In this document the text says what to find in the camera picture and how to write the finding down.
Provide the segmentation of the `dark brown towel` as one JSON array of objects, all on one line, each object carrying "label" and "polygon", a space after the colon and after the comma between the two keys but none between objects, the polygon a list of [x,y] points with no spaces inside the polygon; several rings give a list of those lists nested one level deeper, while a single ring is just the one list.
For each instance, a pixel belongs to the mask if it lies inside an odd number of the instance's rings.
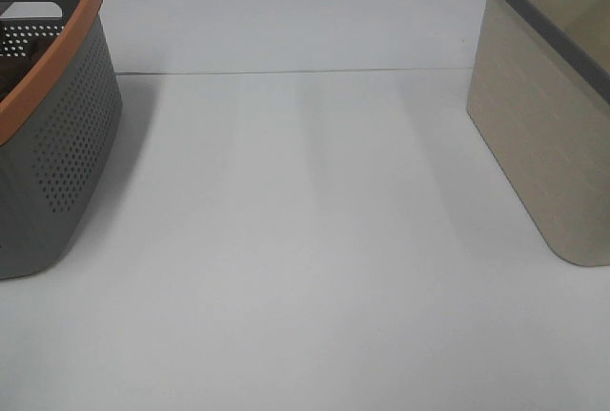
[{"label": "dark brown towel", "polygon": [[12,36],[1,24],[1,100],[19,84],[54,41],[53,36],[35,35],[24,39]]}]

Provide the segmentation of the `beige basket grey rim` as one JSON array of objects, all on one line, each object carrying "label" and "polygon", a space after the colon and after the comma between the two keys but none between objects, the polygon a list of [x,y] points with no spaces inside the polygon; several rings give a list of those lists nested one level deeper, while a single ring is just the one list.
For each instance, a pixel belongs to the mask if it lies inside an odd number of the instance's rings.
[{"label": "beige basket grey rim", "polygon": [[486,0],[467,113],[548,247],[609,262],[609,0]]}]

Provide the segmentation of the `grey perforated basket orange rim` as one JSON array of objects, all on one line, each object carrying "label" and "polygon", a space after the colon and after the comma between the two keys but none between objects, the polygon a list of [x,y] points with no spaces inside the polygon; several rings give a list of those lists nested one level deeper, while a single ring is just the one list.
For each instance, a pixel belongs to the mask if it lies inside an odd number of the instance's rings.
[{"label": "grey perforated basket orange rim", "polygon": [[49,2],[57,17],[3,18],[12,36],[54,41],[1,100],[1,276],[34,275],[65,254],[108,161],[122,113],[99,11]]}]

